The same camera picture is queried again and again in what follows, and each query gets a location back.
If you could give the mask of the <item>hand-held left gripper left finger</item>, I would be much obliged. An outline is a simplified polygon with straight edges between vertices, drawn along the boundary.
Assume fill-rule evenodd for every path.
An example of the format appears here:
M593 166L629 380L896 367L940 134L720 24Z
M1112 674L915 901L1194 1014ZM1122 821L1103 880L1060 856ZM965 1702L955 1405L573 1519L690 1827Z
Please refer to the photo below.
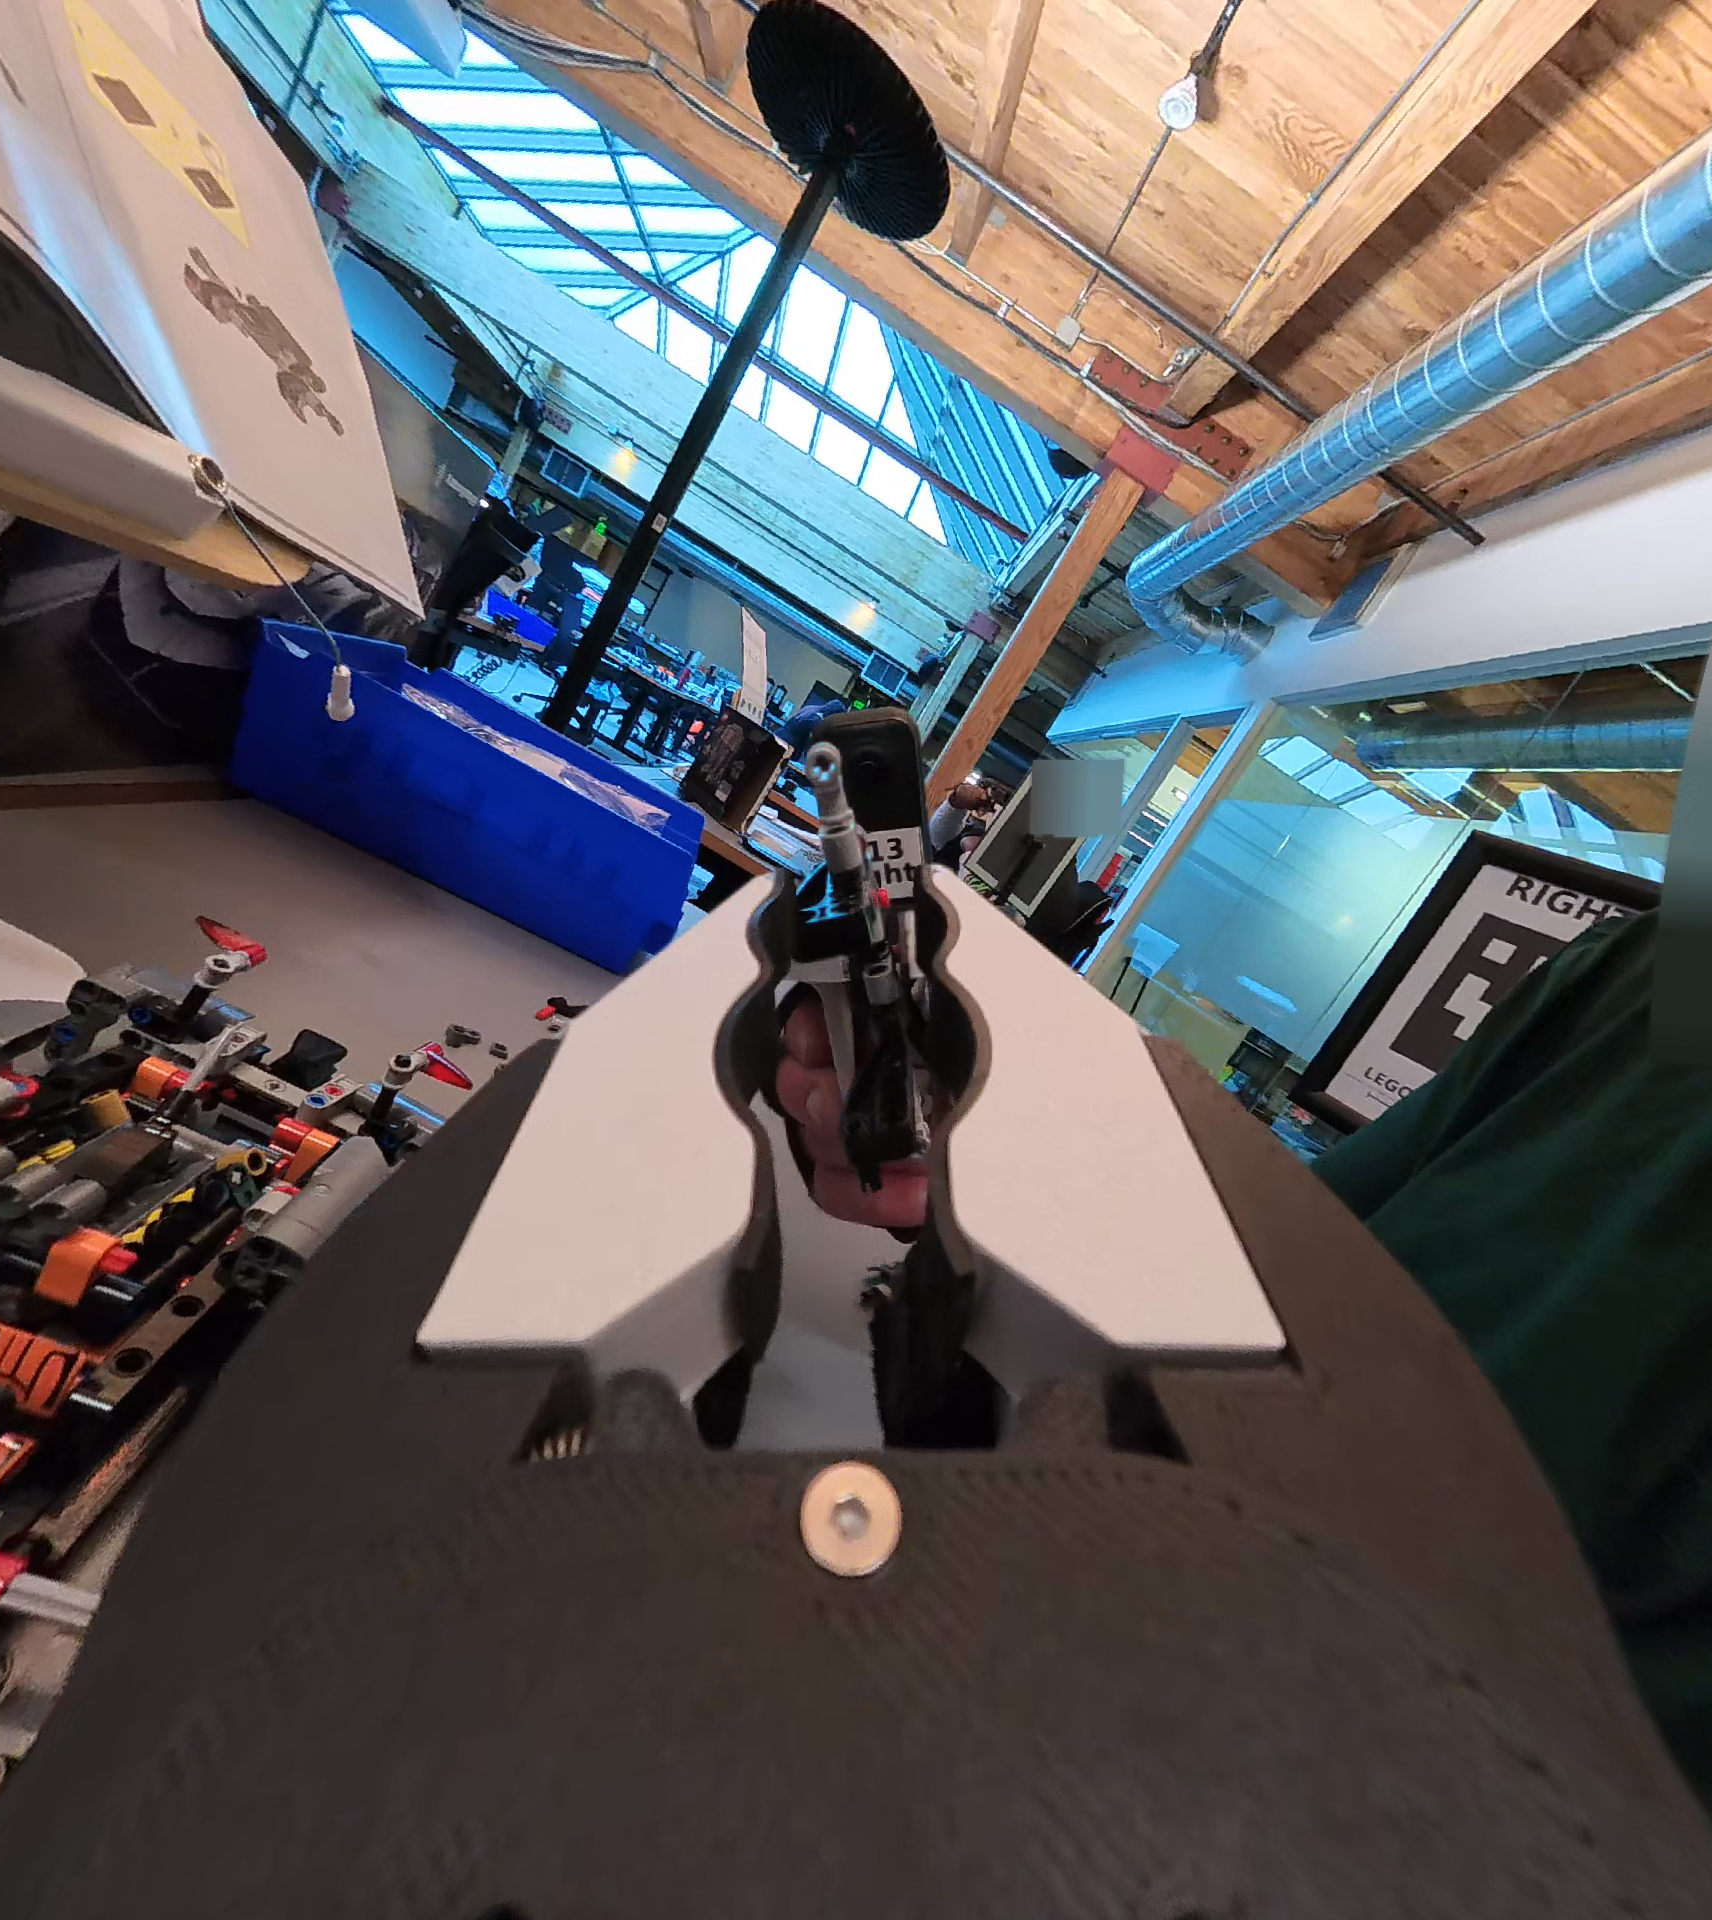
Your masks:
M544 1057L418 1324L433 1364L666 1379L731 1448L783 1301L774 1080L796 882L764 876L613 986Z

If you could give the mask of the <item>white ceiling projector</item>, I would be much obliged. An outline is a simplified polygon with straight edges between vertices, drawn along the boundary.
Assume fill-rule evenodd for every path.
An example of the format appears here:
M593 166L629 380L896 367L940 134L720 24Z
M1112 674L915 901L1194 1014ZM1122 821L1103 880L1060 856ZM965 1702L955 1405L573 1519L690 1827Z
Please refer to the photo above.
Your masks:
M445 77L459 77L466 56L460 2L348 2L376 30Z

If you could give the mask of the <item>black white lego frame subassembly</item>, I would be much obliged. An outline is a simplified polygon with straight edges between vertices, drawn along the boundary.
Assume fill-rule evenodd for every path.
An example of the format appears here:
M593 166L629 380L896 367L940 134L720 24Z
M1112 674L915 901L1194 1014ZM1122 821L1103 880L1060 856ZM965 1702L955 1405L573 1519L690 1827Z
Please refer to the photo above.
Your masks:
M896 706L835 713L803 756L820 863L794 906L791 977L823 1010L838 1145L867 1193L931 1145L916 901L926 863L923 742Z

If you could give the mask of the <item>large silver spiral duct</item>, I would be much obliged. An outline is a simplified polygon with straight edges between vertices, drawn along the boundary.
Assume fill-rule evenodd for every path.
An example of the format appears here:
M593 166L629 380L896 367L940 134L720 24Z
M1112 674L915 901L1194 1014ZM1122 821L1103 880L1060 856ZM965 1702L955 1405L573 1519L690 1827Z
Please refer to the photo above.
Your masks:
M1263 621L1197 600L1194 578L1708 286L1712 125L1147 545L1124 578L1132 609L1164 642L1253 660Z

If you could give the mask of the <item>person's right hand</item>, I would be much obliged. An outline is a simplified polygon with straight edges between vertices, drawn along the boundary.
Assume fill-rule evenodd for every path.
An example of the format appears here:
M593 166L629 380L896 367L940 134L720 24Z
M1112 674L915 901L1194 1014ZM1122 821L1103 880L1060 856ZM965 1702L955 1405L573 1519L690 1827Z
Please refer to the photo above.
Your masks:
M832 1039L815 988L796 988L783 1001L773 1105L785 1118L792 1157L820 1212L913 1243L931 1203L928 1152L885 1163L875 1184L845 1150L845 1091Z

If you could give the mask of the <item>lego instruction booklet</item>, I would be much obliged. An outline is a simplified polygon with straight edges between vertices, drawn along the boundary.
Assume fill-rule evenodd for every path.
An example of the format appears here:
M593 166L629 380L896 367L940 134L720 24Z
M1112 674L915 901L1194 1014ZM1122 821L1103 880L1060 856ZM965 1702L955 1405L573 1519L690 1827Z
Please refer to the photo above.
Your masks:
M0 2L0 357L211 455L256 530L421 612L310 192L197 4Z

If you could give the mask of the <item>framed marker poster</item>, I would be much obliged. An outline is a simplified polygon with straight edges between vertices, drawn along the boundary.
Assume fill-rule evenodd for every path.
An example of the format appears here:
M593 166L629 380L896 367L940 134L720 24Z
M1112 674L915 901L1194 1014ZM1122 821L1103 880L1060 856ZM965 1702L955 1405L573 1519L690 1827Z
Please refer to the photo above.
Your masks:
M1291 1093L1341 1134L1434 1082L1588 928L1661 904L1661 877L1474 830Z

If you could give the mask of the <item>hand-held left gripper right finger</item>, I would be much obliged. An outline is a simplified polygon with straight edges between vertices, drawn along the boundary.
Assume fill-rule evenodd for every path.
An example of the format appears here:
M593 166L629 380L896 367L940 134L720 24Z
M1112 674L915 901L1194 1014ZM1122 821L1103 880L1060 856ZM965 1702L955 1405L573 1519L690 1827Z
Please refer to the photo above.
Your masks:
M916 900L926 1210L877 1312L887 1448L982 1448L1056 1379L1270 1369L1283 1317L1150 1039L961 876Z

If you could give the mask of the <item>grey black lego car model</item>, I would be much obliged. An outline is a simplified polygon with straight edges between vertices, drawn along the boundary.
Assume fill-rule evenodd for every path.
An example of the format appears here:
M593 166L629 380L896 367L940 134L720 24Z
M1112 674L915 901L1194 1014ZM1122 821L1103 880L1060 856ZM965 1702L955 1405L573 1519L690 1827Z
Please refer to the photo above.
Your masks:
M471 1091L448 1043L378 1078L315 1027L277 1046L234 1003L269 947L197 918L184 979L114 967L62 1001L0 1001L0 1711L21 1643L84 1632L90 1549L242 1338ZM0 1791L29 1733L0 1735Z

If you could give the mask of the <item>wooden post with red bracket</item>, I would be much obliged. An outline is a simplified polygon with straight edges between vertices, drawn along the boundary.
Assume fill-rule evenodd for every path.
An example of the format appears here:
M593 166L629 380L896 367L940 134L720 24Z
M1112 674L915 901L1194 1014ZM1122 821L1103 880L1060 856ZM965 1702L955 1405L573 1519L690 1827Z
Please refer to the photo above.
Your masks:
M1181 467L1179 450L1135 428L1121 428L1100 459L1100 482L1085 503L1062 553L1020 613L1012 635L976 690L926 777L925 800L940 808L980 766L1003 722L1056 642L1070 609L1098 564L1148 493L1168 492Z

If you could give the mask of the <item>blue plastic bin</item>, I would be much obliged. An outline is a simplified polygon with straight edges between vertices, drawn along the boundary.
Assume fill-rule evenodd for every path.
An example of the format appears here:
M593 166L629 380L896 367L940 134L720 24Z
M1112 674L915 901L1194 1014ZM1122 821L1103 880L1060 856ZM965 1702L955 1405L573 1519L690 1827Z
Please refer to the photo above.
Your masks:
M400 643L263 621L229 766L247 795L613 973L666 947L701 809Z

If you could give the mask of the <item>black pole with round disc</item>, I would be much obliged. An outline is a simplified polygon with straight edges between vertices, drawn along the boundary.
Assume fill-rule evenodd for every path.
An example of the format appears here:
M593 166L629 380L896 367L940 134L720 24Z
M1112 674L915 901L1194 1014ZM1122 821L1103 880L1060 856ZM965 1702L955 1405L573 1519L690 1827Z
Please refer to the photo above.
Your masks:
M543 722L561 733L579 729L637 587L831 210L887 241L928 235L949 210L940 131L911 77L852 18L818 2L762 5L746 35L746 72L781 156L804 178L803 193L543 709Z

